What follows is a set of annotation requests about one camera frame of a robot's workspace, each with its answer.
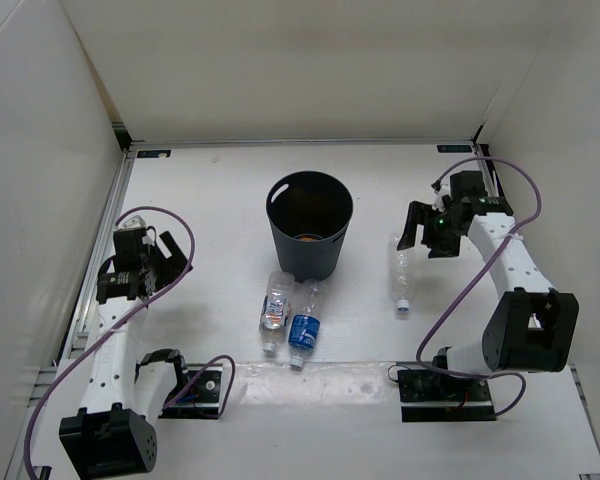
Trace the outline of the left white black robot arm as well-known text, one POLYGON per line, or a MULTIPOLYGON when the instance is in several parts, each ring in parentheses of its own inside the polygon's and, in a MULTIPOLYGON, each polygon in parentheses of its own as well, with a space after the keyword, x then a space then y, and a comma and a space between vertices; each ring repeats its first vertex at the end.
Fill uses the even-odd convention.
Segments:
POLYGON ((152 239, 144 224, 113 234, 114 254, 98 272, 97 320, 102 346, 76 415, 62 419, 59 439, 81 479, 152 471, 155 423, 168 399, 184 397, 191 377, 176 349, 144 353, 145 301, 191 269, 170 232, 152 239))

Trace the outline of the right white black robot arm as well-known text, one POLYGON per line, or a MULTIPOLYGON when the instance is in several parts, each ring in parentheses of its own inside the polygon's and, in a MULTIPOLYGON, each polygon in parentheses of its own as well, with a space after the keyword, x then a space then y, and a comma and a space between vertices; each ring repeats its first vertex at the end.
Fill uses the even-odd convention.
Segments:
POLYGON ((421 242, 430 257, 453 258, 467 238, 491 276, 498 305, 477 341, 439 352, 429 375, 432 393, 450 400, 465 378, 563 370, 579 314, 576 297, 558 291, 539 271, 509 203, 488 195, 479 172, 461 171, 435 189, 434 203, 410 203, 398 250, 421 242))

